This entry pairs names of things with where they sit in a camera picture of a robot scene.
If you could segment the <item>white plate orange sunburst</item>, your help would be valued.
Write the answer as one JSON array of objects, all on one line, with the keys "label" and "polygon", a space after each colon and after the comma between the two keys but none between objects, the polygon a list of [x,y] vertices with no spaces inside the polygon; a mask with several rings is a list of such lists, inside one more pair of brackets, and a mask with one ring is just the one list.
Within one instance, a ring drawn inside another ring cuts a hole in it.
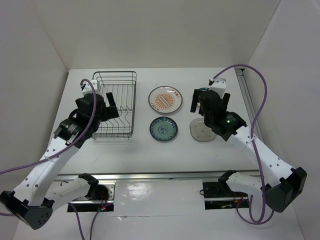
[{"label": "white plate orange sunburst", "polygon": [[148,95],[149,106],[160,114],[172,114],[180,109],[183,96],[172,86],[158,86]]}]

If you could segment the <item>clear glass plate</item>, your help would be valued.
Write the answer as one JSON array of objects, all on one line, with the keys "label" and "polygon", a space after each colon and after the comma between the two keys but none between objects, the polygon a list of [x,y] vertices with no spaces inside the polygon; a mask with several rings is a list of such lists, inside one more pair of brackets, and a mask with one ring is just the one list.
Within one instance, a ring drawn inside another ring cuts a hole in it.
[{"label": "clear glass plate", "polygon": [[189,124],[190,135],[198,142],[211,142],[217,135],[205,125],[203,118],[195,118]]}]

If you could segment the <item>blue patterned plate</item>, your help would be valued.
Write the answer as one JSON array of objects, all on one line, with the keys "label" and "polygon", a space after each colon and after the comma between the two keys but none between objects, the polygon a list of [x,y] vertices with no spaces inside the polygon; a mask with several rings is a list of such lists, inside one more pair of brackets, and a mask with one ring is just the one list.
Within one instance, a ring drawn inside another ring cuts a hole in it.
[{"label": "blue patterned plate", "polygon": [[178,125],[172,118],[160,116],[150,123],[149,132],[155,140],[169,142],[177,136]]}]

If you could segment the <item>white plate teal red rim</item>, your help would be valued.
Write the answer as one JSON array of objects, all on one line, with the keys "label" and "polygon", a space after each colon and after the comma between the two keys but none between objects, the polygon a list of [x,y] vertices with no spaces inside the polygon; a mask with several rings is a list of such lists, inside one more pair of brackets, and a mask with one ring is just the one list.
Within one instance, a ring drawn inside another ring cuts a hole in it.
[{"label": "white plate teal red rim", "polygon": [[208,88],[208,87],[201,87],[201,88],[199,88],[198,90],[199,90],[199,91],[202,91],[202,92],[206,92],[206,91],[209,91],[210,88]]}]

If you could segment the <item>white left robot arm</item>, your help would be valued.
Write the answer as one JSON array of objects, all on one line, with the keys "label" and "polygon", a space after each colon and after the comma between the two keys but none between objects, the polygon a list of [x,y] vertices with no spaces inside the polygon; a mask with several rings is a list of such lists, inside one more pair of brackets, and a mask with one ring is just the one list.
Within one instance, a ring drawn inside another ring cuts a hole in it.
[{"label": "white left robot arm", "polygon": [[75,199],[84,197],[103,203],[108,200],[108,189],[88,173],[50,189],[62,168],[100,123],[119,117],[111,92],[105,97],[87,93],[75,103],[77,108],[59,124],[46,152],[28,176],[14,190],[0,194],[0,202],[7,210],[33,230],[43,227],[54,211]]}]

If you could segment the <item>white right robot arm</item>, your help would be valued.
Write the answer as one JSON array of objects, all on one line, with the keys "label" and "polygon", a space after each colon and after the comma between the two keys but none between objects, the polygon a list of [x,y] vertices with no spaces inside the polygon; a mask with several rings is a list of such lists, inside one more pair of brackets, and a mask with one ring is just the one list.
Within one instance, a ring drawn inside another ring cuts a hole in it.
[{"label": "white right robot arm", "polygon": [[199,114],[204,124],[217,136],[234,146],[262,169],[262,177],[253,177],[228,170],[218,179],[218,190],[223,196],[242,192],[262,197],[266,205],[282,213],[303,191],[307,173],[294,168],[270,150],[258,137],[251,134],[247,123],[235,112],[227,110],[230,94],[223,97],[213,90],[195,89],[190,111],[200,105]]}]

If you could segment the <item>aluminium side rail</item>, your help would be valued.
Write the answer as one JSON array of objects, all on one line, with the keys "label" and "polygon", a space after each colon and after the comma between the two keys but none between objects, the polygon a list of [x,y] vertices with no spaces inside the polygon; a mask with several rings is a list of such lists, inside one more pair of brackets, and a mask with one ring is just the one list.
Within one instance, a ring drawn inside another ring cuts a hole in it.
[{"label": "aluminium side rail", "polygon": [[[239,111],[239,115],[245,120],[249,128],[249,130],[247,131],[248,138],[251,139],[251,127],[254,123],[254,118],[256,117],[258,110],[254,107],[254,103],[245,78],[245,71],[246,69],[242,67],[234,68],[236,78],[236,80],[234,80],[234,85],[237,86],[234,88],[237,89],[236,96],[237,99],[240,101],[240,103],[237,104],[238,106],[240,106],[237,110]],[[255,139],[259,138],[262,142],[264,142],[264,138],[262,136],[262,131],[258,123],[258,120],[256,120],[253,125],[253,137]]]}]

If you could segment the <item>aluminium front rail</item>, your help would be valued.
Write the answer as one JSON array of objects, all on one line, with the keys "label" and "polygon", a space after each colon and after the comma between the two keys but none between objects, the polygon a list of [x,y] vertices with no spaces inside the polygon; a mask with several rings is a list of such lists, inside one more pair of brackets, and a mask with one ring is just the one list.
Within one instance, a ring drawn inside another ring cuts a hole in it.
[{"label": "aluminium front rail", "polygon": [[109,173],[91,175],[98,180],[120,181],[120,180],[182,180],[182,179],[213,179],[219,178],[226,171],[188,171],[188,172],[143,172],[143,173]]}]

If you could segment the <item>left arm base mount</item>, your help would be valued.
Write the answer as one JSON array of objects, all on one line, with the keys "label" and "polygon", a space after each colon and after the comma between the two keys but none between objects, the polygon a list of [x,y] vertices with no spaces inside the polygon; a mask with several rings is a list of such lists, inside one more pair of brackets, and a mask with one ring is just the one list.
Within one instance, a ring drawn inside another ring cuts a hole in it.
[{"label": "left arm base mount", "polygon": [[101,181],[92,196],[76,198],[71,204],[79,213],[113,212],[115,191],[115,182]]}]

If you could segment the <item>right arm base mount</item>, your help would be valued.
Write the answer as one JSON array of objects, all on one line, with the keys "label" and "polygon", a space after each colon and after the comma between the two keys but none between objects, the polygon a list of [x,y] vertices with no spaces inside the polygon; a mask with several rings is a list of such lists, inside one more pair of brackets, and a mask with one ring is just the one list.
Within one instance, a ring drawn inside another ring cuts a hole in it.
[{"label": "right arm base mount", "polygon": [[205,210],[235,209],[241,201],[243,203],[239,208],[249,208],[248,195],[246,193],[224,192],[217,181],[203,182],[199,194],[204,198]]}]

